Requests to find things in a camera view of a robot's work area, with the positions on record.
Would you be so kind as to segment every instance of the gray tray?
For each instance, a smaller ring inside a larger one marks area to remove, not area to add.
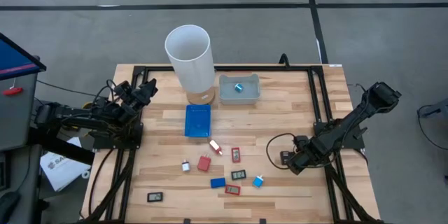
[[[235,90],[236,84],[243,85],[243,91]],[[260,79],[257,74],[251,76],[219,76],[219,97],[226,105],[254,104],[260,98]]]

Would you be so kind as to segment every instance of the blue screen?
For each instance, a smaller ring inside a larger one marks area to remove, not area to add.
[[[0,78],[12,75],[25,75],[39,69],[35,63],[12,48],[5,41],[0,40]]]

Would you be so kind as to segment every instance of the wooden tabletop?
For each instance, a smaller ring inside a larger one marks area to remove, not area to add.
[[[114,81],[132,78],[133,64],[119,64]],[[352,110],[344,71],[341,66],[323,65],[325,82],[334,118]],[[136,152],[126,223],[331,223],[333,221],[323,169],[306,169],[299,176],[289,170],[273,167],[267,159],[266,143],[280,133],[313,134],[315,121],[308,77],[301,71],[217,72],[221,74],[260,77],[261,97],[255,105],[222,105],[218,93],[212,104],[211,139],[223,149],[218,156],[207,139],[189,139],[183,135],[186,94],[172,71],[150,72],[157,79],[158,93],[143,110],[144,136]],[[323,103],[319,80],[315,77],[321,112]],[[233,163],[232,147],[241,150],[241,162]],[[270,155],[280,165],[279,152],[293,149],[290,136],[280,137],[269,147]],[[82,213],[88,216],[88,197],[99,163],[107,150],[95,155]],[[201,155],[211,157],[208,172],[198,171]],[[116,151],[105,162],[94,189],[93,209],[111,185]],[[191,171],[182,172],[181,163],[190,162]],[[352,150],[342,151],[342,161],[349,189],[365,210],[379,218],[377,203],[364,159]],[[245,169],[247,179],[233,181],[230,172]],[[261,188],[252,186],[256,176],[263,175]],[[241,186],[241,195],[224,193],[224,188],[210,188],[210,179],[225,177],[227,184]],[[148,193],[163,192],[163,202],[147,203]],[[115,201],[115,218],[121,191]],[[339,211],[343,218],[342,198],[337,190]]]

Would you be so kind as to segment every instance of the cardboard base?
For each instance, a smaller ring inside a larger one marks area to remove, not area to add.
[[[202,93],[187,92],[187,99],[191,104],[210,104],[215,99],[215,87]]]

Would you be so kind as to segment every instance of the blue cube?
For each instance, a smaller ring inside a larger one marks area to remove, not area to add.
[[[225,178],[210,179],[210,186],[212,188],[225,187]]]
[[[252,184],[259,188],[263,184],[263,176],[256,176]]]

